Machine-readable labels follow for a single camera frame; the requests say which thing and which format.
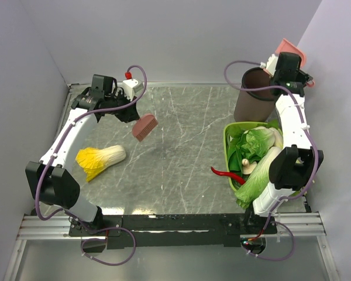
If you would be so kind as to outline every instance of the brush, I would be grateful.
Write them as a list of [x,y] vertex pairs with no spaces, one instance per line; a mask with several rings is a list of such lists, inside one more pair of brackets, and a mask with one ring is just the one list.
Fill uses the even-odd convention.
[[154,129],[154,127],[157,126],[157,124],[159,123],[153,114],[144,114],[138,121],[136,121],[133,127],[133,136],[141,142]]

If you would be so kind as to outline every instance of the red chili pepper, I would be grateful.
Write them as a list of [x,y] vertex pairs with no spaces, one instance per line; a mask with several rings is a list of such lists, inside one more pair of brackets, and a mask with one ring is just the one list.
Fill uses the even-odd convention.
[[231,177],[232,179],[236,180],[240,185],[245,184],[245,180],[238,176],[237,174],[234,174],[232,172],[223,172],[223,171],[217,171],[215,168],[211,167],[212,172],[217,174],[218,176],[226,176],[226,177]]

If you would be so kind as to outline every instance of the green plastic basket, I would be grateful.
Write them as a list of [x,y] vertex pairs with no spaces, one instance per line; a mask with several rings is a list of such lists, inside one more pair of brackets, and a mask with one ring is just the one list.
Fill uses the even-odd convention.
[[[223,151],[225,152],[225,163],[226,163],[226,170],[229,170],[229,159],[228,159],[228,139],[230,137],[229,134],[229,128],[231,128],[232,126],[238,126],[241,130],[246,131],[246,130],[251,130],[253,128],[259,127],[259,126],[263,126],[263,127],[271,127],[268,123],[264,123],[264,122],[237,122],[237,123],[231,123],[229,125],[227,125],[225,127],[225,129],[223,130]],[[229,177],[229,184],[232,188],[232,190],[237,191],[237,189],[239,188],[239,184],[236,183],[236,185],[234,185],[232,179]]]

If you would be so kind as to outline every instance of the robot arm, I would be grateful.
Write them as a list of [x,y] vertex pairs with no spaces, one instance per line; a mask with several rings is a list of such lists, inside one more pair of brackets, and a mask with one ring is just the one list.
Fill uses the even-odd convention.
[[[290,196],[304,187],[315,163],[311,143],[304,133],[309,126],[305,119],[303,88],[312,77],[300,70],[300,62],[299,55],[283,52],[278,57],[272,55],[266,64],[266,71],[272,76],[271,85],[283,86],[294,95],[290,97],[278,89],[273,91],[273,94],[278,97],[276,110],[284,141],[283,150],[270,165],[270,183],[253,202],[254,213],[261,217],[274,213],[282,203],[281,197]],[[318,156],[319,167],[324,159],[321,150],[318,151]]]
[[[101,228],[101,209],[91,204],[80,194],[79,184],[69,171],[73,167],[77,153],[82,148],[85,138],[105,113],[114,114],[125,123],[140,119],[136,104],[119,111],[86,113],[96,111],[96,109],[126,105],[141,91],[143,91],[143,83],[137,79],[125,80],[123,87],[118,87],[117,81],[113,77],[94,75],[92,86],[86,88],[73,101],[67,122],[51,148],[41,157],[39,162],[29,162],[26,166],[26,177],[33,198],[35,199],[40,175],[46,167],[46,163],[49,163],[50,159],[54,157],[42,183],[40,201],[48,205],[60,206],[80,220],[89,223],[91,228]],[[86,114],[86,116],[74,122],[76,118],[83,114]],[[62,145],[55,153],[56,147],[60,143]]]

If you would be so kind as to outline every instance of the gray marble tabletop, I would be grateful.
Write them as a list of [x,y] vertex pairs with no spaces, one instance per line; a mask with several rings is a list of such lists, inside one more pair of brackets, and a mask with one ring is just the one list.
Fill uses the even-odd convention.
[[[69,105],[85,87],[72,86]],[[149,87],[137,110],[155,114],[158,126],[138,142],[133,123],[103,117],[84,147],[122,145],[126,159],[89,183],[75,163],[72,175],[81,193],[104,214],[243,213],[227,178],[210,170],[226,170],[223,129],[234,122],[237,97],[228,86]],[[304,212],[303,199],[284,203],[279,211]]]

